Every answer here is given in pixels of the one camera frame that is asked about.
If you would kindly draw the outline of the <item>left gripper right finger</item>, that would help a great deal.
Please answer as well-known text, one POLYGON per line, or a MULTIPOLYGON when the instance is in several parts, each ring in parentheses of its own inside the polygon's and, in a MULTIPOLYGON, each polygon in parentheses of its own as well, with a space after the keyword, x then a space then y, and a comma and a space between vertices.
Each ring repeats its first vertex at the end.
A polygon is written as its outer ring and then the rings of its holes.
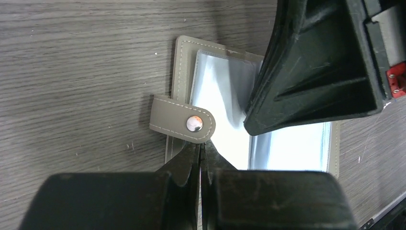
POLYGON ((317 171, 238 170, 212 142, 201 152, 205 230, 355 230, 336 178, 317 171))

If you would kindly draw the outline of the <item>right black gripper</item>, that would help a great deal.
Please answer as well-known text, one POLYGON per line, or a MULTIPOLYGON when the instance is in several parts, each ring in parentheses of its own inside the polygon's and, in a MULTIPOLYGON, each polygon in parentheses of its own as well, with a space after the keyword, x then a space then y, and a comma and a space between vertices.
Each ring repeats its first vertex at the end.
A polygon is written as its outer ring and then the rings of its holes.
POLYGON ((404 0, 280 0, 244 127, 367 117, 405 95, 404 0))

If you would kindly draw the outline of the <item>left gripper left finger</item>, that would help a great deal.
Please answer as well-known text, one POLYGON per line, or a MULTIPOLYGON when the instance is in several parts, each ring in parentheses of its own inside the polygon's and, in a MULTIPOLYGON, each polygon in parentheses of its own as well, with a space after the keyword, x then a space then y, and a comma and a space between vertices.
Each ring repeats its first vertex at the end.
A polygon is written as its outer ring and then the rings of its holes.
POLYGON ((33 198, 22 230, 195 230, 199 144, 155 172, 60 173, 33 198))

